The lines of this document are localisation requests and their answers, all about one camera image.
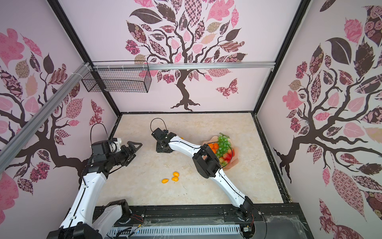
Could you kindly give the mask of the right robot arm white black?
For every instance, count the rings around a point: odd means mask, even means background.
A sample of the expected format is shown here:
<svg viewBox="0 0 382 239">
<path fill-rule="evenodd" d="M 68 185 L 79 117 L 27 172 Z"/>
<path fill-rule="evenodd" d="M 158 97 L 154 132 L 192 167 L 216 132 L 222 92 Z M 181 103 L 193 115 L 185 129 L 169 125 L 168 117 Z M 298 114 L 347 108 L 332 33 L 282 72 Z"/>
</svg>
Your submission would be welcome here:
<svg viewBox="0 0 382 239">
<path fill-rule="evenodd" d="M 251 199 L 242 193 L 227 177 L 217 156 L 206 144 L 196 145 L 181 139 L 167 129 L 157 128 L 151 135 L 156 139 L 156 151 L 158 153 L 172 153 L 178 151 L 190 157 L 197 172 L 206 179 L 214 181 L 228 196 L 233 207 L 236 208 L 237 217 L 247 221 L 255 209 Z"/>
</svg>

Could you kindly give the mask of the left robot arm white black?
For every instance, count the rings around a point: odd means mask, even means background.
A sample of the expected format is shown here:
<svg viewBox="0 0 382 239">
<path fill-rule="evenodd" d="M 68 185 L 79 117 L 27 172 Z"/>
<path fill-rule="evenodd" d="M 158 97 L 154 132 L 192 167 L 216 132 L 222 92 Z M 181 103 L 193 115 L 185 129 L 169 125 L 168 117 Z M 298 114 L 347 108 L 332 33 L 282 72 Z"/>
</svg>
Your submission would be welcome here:
<svg viewBox="0 0 382 239">
<path fill-rule="evenodd" d="M 123 145 L 120 138 L 92 143 L 92 155 L 81 174 L 81 185 L 76 199 L 59 229 L 48 234 L 49 239 L 103 239 L 123 216 L 131 215 L 126 200 L 108 203 L 102 214 L 93 219 L 101 190 L 114 172 L 115 166 L 128 166 L 135 158 L 142 143 L 128 141 Z"/>
</svg>

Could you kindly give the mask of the green grape bunch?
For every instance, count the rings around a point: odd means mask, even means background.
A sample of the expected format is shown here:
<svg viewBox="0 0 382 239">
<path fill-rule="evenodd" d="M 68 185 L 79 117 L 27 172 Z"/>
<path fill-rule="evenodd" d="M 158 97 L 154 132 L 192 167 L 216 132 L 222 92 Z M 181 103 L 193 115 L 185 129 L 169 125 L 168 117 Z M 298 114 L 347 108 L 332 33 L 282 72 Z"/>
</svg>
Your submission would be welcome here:
<svg viewBox="0 0 382 239">
<path fill-rule="evenodd" d="M 231 149 L 231 143 L 229 139 L 229 136 L 222 133 L 220 133 L 218 136 L 217 144 L 219 148 L 216 150 L 216 155 L 218 158 L 223 157 L 223 155 L 228 153 L 228 151 Z"/>
</svg>

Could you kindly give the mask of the strawberry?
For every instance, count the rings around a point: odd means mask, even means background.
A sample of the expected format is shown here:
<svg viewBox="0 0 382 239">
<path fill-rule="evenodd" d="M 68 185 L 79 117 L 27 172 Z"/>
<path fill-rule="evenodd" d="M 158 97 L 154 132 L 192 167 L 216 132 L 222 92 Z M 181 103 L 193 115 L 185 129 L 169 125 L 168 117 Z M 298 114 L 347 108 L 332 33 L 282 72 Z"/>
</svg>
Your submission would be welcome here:
<svg viewBox="0 0 382 239">
<path fill-rule="evenodd" d="M 228 164 L 228 161 L 226 161 L 223 157 L 220 157 L 219 163 L 221 167 L 225 167 Z"/>
<path fill-rule="evenodd" d="M 232 160 L 233 156 L 234 151 L 230 149 L 227 153 L 223 155 L 223 159 L 226 163 L 229 163 Z"/>
</svg>

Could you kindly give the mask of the pink petal-shaped fruit bowl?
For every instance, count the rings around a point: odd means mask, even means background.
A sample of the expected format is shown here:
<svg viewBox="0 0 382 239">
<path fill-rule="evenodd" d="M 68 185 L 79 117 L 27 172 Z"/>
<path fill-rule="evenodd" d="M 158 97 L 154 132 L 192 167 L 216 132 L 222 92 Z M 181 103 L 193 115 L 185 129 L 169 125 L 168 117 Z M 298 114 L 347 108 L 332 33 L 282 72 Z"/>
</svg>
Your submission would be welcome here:
<svg viewBox="0 0 382 239">
<path fill-rule="evenodd" d="M 210 144 L 210 143 L 217 143 L 217 140 L 218 140 L 218 135 L 217 136 L 213 136 L 210 140 L 208 141 L 204 141 L 203 144 Z M 234 156 L 232 158 L 232 160 L 225 166 L 223 167 L 224 169 L 226 170 L 229 170 L 231 169 L 232 167 L 234 167 L 238 162 L 238 148 L 232 143 L 232 140 L 229 139 L 230 143 L 231 143 L 231 150 L 234 151 Z"/>
</svg>

